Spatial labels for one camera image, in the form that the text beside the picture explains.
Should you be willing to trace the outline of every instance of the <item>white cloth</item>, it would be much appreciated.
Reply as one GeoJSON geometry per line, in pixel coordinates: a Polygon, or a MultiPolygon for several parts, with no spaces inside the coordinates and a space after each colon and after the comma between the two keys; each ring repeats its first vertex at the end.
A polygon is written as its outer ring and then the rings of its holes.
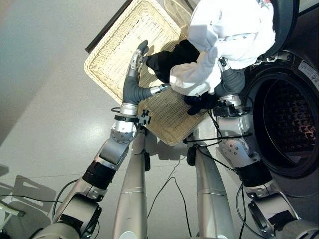
{"type": "Polygon", "coordinates": [[[233,69],[254,64],[275,43],[273,15],[269,0],[201,0],[188,28],[200,55],[197,63],[171,69],[172,88],[188,96],[213,93],[221,81],[219,57],[233,69]]]}

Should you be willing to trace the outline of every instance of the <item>black garment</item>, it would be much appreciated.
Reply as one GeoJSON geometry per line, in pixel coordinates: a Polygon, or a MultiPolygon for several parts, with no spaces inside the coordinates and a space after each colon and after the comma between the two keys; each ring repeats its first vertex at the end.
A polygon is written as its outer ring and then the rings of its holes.
{"type": "Polygon", "coordinates": [[[146,65],[154,70],[159,80],[169,83],[169,72],[173,66],[196,62],[198,56],[198,50],[188,40],[183,40],[173,52],[160,51],[149,56],[146,65]]]}
{"type": "Polygon", "coordinates": [[[201,109],[212,109],[218,105],[218,97],[207,92],[201,96],[184,96],[184,101],[186,104],[192,106],[187,111],[190,116],[198,113],[201,109]]]}
{"type": "MultiPolygon", "coordinates": [[[[196,62],[199,56],[199,51],[188,41],[183,40],[175,46],[173,52],[161,51],[152,56],[149,56],[146,65],[152,68],[159,80],[164,83],[169,83],[169,73],[173,66],[184,63],[196,62]]],[[[211,109],[217,104],[217,98],[207,92],[203,95],[184,96],[186,104],[192,106],[187,113],[194,115],[201,109],[206,109],[207,106],[211,109]]]]}

